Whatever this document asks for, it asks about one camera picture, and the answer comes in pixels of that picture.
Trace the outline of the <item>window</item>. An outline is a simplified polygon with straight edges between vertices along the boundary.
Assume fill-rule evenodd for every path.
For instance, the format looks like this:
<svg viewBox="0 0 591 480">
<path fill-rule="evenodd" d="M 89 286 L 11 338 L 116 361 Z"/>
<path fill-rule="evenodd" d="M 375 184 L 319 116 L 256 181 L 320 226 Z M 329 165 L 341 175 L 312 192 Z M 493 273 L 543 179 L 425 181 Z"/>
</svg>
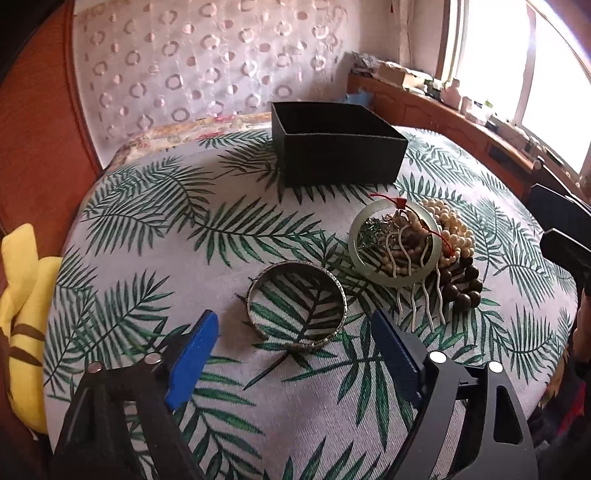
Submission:
<svg viewBox="0 0 591 480">
<path fill-rule="evenodd" d="M 590 59 L 548 1 L 449 1 L 449 79 L 534 138 L 577 178 L 590 171 Z"/>
</svg>

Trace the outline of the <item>black storage box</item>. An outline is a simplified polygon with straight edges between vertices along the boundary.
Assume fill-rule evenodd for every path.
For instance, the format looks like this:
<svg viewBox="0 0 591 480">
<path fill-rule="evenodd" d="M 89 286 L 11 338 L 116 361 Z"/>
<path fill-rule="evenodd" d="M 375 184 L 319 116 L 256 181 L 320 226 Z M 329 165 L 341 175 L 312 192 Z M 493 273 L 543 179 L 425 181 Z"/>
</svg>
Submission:
<svg viewBox="0 0 591 480">
<path fill-rule="evenodd" d="M 273 102 L 271 137 L 284 186 L 389 184 L 407 138 L 362 105 Z"/>
</svg>

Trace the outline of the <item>wooden sideboard cabinet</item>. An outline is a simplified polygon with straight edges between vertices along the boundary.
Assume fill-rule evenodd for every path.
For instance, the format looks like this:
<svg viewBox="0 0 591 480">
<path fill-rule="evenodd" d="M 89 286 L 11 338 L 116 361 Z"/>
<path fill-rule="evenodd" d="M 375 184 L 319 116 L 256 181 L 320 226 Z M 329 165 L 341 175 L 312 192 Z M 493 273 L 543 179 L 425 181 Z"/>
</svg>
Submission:
<svg viewBox="0 0 591 480">
<path fill-rule="evenodd" d="M 393 125 L 440 133 L 494 173 L 522 201 L 532 186 L 533 162 L 491 130 L 474 124 L 443 103 L 375 78 L 349 74 L 349 93 L 373 95 L 372 110 Z"/>
</svg>

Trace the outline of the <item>cardboard box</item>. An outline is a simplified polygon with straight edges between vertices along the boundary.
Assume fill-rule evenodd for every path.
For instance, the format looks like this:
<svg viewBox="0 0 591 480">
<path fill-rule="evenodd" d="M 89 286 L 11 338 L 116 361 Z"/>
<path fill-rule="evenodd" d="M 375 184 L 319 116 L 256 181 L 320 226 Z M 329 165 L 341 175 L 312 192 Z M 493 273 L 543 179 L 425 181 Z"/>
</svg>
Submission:
<svg viewBox="0 0 591 480">
<path fill-rule="evenodd" d="M 380 81 L 396 85 L 402 88 L 421 88 L 426 80 L 424 75 L 415 73 L 406 67 L 392 62 L 383 62 L 379 65 L 375 77 Z"/>
</svg>

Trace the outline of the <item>floral quilt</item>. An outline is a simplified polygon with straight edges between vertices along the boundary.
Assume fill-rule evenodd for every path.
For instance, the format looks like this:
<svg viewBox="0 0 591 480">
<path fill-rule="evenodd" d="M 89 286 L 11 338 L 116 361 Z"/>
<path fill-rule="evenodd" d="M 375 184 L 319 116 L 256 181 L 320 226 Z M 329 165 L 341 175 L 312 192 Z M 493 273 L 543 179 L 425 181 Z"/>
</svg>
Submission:
<svg viewBox="0 0 591 480">
<path fill-rule="evenodd" d="M 207 117 L 195 121 L 174 123 L 148 129 L 134 135 L 114 154 L 106 167 L 107 171 L 140 159 L 145 155 L 197 140 L 217 139 L 224 134 L 270 127 L 271 113 L 231 115 L 228 117 Z"/>
</svg>

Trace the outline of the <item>pale green jade bangle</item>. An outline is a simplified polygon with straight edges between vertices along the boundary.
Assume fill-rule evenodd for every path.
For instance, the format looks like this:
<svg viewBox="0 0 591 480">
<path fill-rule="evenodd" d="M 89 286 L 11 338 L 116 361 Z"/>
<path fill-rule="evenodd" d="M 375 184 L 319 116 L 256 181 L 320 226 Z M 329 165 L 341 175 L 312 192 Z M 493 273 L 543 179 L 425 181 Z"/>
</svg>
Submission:
<svg viewBox="0 0 591 480">
<path fill-rule="evenodd" d="M 431 213 L 422 205 L 405 198 L 386 197 L 367 204 L 349 228 L 349 257 L 360 274 L 370 282 L 388 288 L 398 288 L 398 281 L 384 267 L 384 238 L 392 217 L 413 217 L 429 225 L 436 223 Z"/>
</svg>

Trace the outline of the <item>yellow plush toy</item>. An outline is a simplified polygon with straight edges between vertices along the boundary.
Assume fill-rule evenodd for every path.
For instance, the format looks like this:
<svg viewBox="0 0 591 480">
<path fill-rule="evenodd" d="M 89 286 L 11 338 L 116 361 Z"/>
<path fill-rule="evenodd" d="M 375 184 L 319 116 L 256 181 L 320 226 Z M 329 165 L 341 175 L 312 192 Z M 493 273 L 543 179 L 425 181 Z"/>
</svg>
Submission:
<svg viewBox="0 0 591 480">
<path fill-rule="evenodd" d="M 1 260 L 1 364 L 7 398 L 17 418 L 45 434 L 43 353 L 48 314 L 62 259 L 39 257 L 34 228 L 26 223 L 5 236 Z"/>
</svg>

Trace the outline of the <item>red wooden wardrobe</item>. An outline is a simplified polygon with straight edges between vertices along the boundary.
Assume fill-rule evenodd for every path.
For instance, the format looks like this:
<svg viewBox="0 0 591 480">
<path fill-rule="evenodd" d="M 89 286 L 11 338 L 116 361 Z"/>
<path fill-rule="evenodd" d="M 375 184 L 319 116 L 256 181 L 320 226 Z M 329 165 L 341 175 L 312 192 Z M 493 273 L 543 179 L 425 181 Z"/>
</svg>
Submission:
<svg viewBox="0 0 591 480">
<path fill-rule="evenodd" d="M 42 256 L 58 256 L 78 208 L 102 174 L 73 65 L 74 4 L 1 5 L 1 27 L 33 20 L 1 75 L 1 231 L 33 226 Z"/>
</svg>

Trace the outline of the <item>pink white bottle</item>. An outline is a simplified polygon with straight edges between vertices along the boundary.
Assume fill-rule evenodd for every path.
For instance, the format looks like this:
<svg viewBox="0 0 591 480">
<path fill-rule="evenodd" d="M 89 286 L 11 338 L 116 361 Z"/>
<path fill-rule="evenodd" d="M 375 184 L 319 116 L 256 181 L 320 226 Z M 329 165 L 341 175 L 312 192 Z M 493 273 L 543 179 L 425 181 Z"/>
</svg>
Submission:
<svg viewBox="0 0 591 480">
<path fill-rule="evenodd" d="M 462 103 L 462 94 L 460 92 L 460 80 L 453 78 L 452 81 L 444 86 L 441 91 L 440 99 L 448 107 L 459 111 Z"/>
</svg>

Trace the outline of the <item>pink circle pattern curtain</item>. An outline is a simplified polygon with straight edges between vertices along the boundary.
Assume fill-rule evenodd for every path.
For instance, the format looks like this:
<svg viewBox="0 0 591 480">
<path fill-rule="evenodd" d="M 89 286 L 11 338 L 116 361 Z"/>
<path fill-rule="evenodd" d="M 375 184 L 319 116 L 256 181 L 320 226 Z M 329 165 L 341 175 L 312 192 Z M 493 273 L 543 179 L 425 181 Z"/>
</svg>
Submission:
<svg viewBox="0 0 591 480">
<path fill-rule="evenodd" d="M 73 55 L 93 146 L 107 165 L 168 124 L 344 93 L 356 1 L 78 1 Z"/>
</svg>

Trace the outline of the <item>palm leaf print cloth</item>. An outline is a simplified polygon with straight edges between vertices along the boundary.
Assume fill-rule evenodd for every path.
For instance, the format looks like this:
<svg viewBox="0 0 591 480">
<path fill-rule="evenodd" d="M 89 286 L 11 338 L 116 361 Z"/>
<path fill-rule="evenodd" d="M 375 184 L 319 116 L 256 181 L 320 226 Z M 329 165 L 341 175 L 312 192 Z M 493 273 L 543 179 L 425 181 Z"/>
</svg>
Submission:
<svg viewBox="0 0 591 480">
<path fill-rule="evenodd" d="M 153 150 L 107 173 L 72 228 L 44 352 L 50 438 L 90 363 L 135 363 L 207 309 L 219 337 L 175 419 L 211 479 L 384 475 L 416 412 L 370 334 L 378 308 L 452 360 L 501 362 L 531 413 L 566 346 L 575 283 L 492 172 L 440 134 L 404 135 L 383 192 L 462 220 L 483 288 L 474 309 L 441 305 L 434 279 L 399 291 L 356 272 L 349 227 L 373 188 L 283 187 L 269 129 Z"/>
</svg>

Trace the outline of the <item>silver patterned bangle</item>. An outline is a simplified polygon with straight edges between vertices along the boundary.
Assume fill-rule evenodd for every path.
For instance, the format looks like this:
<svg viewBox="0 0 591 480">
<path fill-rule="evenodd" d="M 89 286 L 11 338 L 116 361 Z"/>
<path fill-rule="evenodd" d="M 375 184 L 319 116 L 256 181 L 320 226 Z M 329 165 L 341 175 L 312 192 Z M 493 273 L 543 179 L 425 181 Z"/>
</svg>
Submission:
<svg viewBox="0 0 591 480">
<path fill-rule="evenodd" d="M 349 313 L 335 275 L 302 261 L 270 265 L 245 296 L 247 323 L 263 350 L 314 352 L 339 335 Z"/>
</svg>

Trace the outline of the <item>blue plush toy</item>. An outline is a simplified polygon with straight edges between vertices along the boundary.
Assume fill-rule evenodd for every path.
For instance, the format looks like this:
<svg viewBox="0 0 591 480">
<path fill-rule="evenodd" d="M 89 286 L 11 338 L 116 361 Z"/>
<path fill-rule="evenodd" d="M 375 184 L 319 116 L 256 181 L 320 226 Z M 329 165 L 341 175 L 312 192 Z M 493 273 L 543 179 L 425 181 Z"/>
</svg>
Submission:
<svg viewBox="0 0 591 480">
<path fill-rule="evenodd" d="M 370 109 L 372 107 L 374 94 L 366 90 L 359 89 L 356 93 L 346 93 L 342 102 L 351 105 L 360 105 Z"/>
</svg>

